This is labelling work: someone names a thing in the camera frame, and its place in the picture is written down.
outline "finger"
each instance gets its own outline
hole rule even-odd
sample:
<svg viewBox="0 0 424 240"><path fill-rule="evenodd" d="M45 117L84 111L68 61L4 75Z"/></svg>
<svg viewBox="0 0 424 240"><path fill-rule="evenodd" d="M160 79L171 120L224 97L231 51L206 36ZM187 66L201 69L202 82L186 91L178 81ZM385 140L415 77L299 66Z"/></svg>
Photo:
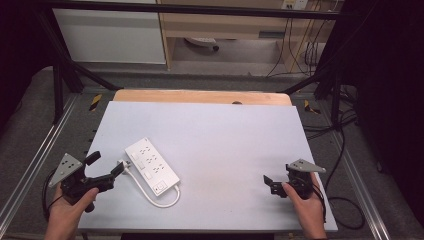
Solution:
<svg viewBox="0 0 424 240"><path fill-rule="evenodd" d="M294 188L290 186L290 184L283 183L283 189L295 206L302 201L302 199L299 197L299 194L297 194L296 190L294 190Z"/></svg>
<svg viewBox="0 0 424 240"><path fill-rule="evenodd" d="M87 206L96 199L98 193L98 188L92 188L86 192L84 196L82 196L82 198L75 204L77 211L82 213L87 208Z"/></svg>

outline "power strip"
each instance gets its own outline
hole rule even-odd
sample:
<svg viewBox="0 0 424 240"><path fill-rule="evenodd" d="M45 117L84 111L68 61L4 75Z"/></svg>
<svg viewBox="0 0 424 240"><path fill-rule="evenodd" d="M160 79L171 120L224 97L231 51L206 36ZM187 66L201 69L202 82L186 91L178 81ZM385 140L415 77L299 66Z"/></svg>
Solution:
<svg viewBox="0 0 424 240"><path fill-rule="evenodd" d="M180 182L149 139L141 139L127 147L125 152L156 196Z"/></svg>

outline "wrist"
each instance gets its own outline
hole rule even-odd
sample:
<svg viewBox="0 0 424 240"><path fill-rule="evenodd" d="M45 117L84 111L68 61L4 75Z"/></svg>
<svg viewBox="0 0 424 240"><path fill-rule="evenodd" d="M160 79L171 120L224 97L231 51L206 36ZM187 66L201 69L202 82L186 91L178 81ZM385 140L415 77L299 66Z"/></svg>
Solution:
<svg viewBox="0 0 424 240"><path fill-rule="evenodd" d="M327 234L325 233L325 230L318 230L314 232L308 232L305 234L305 237L310 240L326 240Z"/></svg>

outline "human hand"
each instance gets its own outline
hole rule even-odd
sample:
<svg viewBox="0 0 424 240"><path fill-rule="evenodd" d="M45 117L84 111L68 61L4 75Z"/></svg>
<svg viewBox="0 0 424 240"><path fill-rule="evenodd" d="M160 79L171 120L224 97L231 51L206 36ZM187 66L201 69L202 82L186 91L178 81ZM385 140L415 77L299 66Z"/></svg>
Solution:
<svg viewBox="0 0 424 240"><path fill-rule="evenodd" d="M311 173L311 178L312 183L315 186L319 186L314 173ZM323 207L316 193L312 193L309 199L303 200L290 184L283 183L283 188L294 205L305 237L308 239L326 239Z"/></svg>
<svg viewBox="0 0 424 240"><path fill-rule="evenodd" d="M51 207L49 224L44 239L75 239L81 215L85 208L96 199L98 193L98 188L90 189L75 205L71 205L61 197L62 189L58 184L53 199L61 198Z"/></svg>

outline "white table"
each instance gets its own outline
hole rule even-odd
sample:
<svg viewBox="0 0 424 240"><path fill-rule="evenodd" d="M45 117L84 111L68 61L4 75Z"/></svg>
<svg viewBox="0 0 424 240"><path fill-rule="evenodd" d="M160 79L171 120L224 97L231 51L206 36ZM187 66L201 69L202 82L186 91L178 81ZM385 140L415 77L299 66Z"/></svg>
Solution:
<svg viewBox="0 0 424 240"><path fill-rule="evenodd" d="M83 214L81 231L301 229L290 200L271 195L263 183L264 174L287 181L286 163L299 158L314 162L295 107L110 102L89 151L100 151L102 158L87 167L87 175L104 175L119 159L129 161L124 149L144 137L180 177L179 202L167 209L154 207L130 176L120 175L114 189L98 195L96 209ZM156 198L146 184L143 187L159 203L176 196L170 189ZM336 231L326 204L325 229Z"/></svg>

